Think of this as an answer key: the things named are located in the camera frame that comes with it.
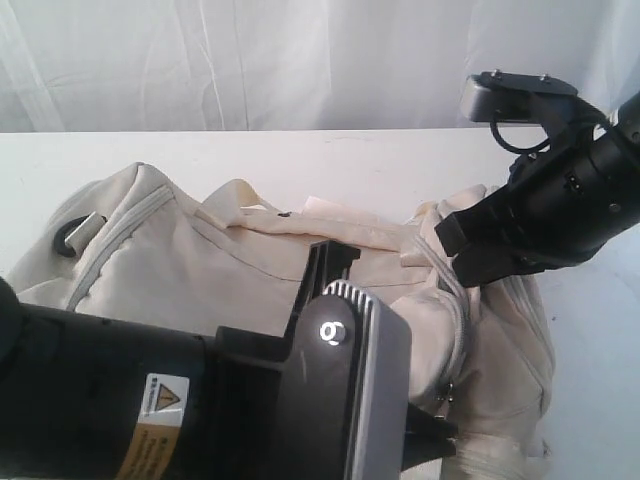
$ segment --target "white tabletop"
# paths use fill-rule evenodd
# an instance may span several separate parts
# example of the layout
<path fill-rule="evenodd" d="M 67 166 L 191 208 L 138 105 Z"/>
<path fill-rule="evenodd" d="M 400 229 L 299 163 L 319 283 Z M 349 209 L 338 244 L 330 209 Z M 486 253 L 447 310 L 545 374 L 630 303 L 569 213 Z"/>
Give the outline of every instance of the white tabletop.
<path fill-rule="evenodd" d="M 527 146 L 540 132 L 505 136 Z M 485 129 L 0 134 L 0 275 L 63 199 L 132 162 L 157 166 L 197 199 L 240 177 L 283 210 L 314 195 L 403 221 L 422 201 L 503 184 L 513 158 Z M 539 283 L 557 351 L 545 422 L 550 478 L 632 478 L 640 469 L 640 228 Z"/>

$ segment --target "screw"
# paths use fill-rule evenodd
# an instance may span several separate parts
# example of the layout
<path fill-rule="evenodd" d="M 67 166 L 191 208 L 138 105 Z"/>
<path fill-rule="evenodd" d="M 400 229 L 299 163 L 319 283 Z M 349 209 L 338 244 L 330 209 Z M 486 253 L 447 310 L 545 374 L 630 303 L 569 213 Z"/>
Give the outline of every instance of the screw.
<path fill-rule="evenodd" d="M 334 347 L 340 345 L 346 333 L 342 322 L 324 322 L 320 327 L 320 338 Z"/>

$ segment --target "yellow warning sticker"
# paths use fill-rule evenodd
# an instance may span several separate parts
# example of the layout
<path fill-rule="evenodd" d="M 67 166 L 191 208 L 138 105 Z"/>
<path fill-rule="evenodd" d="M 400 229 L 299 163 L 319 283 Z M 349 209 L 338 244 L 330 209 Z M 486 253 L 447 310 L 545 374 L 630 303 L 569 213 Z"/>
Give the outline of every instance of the yellow warning sticker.
<path fill-rule="evenodd" d="M 147 375 L 138 423 L 116 480 L 160 480 L 178 442 L 189 379 Z"/>

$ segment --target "white curtain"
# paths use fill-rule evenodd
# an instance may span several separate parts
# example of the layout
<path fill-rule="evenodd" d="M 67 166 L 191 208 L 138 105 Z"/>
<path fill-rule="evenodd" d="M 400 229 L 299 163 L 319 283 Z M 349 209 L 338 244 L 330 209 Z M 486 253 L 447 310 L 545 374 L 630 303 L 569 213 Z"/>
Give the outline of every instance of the white curtain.
<path fill-rule="evenodd" d="M 464 80 L 640 89 L 636 0 L 0 0 L 0 131 L 468 125 Z"/>

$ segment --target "beige fabric bag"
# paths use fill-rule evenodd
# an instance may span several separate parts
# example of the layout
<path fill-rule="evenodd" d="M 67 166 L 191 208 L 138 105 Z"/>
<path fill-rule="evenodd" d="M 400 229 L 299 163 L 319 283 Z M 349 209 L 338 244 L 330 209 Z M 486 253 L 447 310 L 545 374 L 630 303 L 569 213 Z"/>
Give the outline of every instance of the beige fabric bag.
<path fill-rule="evenodd" d="M 136 164 L 67 200 L 8 281 L 23 302 L 199 334 L 229 325 L 279 335 L 309 245 L 326 238 L 352 244 L 362 256 L 350 280 L 412 329 L 411 400 L 435 411 L 440 388 L 454 383 L 450 418 L 462 434 L 443 478 L 534 478 L 527 455 L 554 367 L 535 282 L 464 289 L 433 231 L 443 215 L 485 193 L 475 187 L 424 204 L 396 225 L 318 199 L 281 215 L 242 180 L 199 203 L 155 168 Z M 58 255 L 58 229 L 92 212 L 106 224 L 78 227 L 87 229 L 74 244 L 79 255 Z"/>

